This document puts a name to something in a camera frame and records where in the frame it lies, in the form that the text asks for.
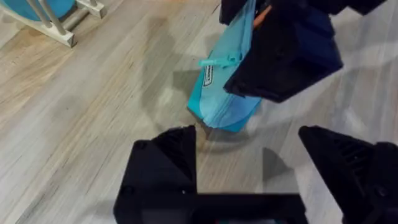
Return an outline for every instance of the label tag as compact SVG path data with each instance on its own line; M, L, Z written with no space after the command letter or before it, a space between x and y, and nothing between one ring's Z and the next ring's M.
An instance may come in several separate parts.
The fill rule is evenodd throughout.
M213 82L213 66L205 67L205 78L203 80L203 87L210 85Z

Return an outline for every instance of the wooden floor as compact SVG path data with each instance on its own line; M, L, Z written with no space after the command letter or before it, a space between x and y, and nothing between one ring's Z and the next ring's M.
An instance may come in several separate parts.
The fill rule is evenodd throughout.
M210 131L186 103L224 27L219 0L106 0L68 49L0 22L0 223L115 223L133 142L195 124L200 192L300 192L310 223L341 212L297 136L319 125L398 143L398 4L333 18L345 67L239 134Z

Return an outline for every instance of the white metal leg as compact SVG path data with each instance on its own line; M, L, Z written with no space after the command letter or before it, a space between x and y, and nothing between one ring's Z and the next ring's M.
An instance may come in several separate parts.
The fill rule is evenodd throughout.
M26 19L2 4L0 4L0 9L2 9L7 15L34 29L37 29L43 34L69 47L73 47L76 44L76 41L74 39L75 35L68 30L75 27L88 13L99 18L102 18L105 15L104 5L100 2L97 2L96 0L76 0L76 5L80 8L80 10L67 18L64 25L62 25L59 19L55 16L53 10L51 10L50 6L47 4L47 0L39 0L44 12L35 0L27 0L27 2L40 18L41 22Z
M105 16L104 5L95 0L90 0L90 2L86 0L76 0L76 5L81 9L86 7L91 15L99 17L100 19Z
M39 6L37 5L37 3L34 0L27 0L27 2L29 3L29 5L32 7L32 9L36 12L36 15L40 18L40 20L43 22L43 24L47 27L47 28L51 28L52 25L50 23L50 21L46 18L46 16L44 15L44 13L42 12L41 8L39 8Z
M47 15L51 19L52 23L54 23L54 25L57 28L58 32L61 35L65 35L67 32L63 28L63 26L62 26L61 22L59 21L59 19L55 16L54 12L51 10L51 7L47 4L47 1L46 0L39 0L39 3L43 6L43 9L44 9L45 13L47 13Z

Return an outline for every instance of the orange part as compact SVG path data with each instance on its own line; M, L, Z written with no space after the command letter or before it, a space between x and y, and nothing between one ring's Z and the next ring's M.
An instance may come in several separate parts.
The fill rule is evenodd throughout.
M254 28L257 28L266 18L268 12L272 9L272 6L268 6L262 13L260 13L253 22Z

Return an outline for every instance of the zipper pull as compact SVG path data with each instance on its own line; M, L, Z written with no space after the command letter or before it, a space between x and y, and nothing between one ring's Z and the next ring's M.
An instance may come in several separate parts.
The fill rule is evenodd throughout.
M235 52L232 54L228 54L223 58L209 58L199 60L198 65L201 67L210 66L210 65L219 65L221 67L228 67L232 65L239 64L242 61L242 53Z

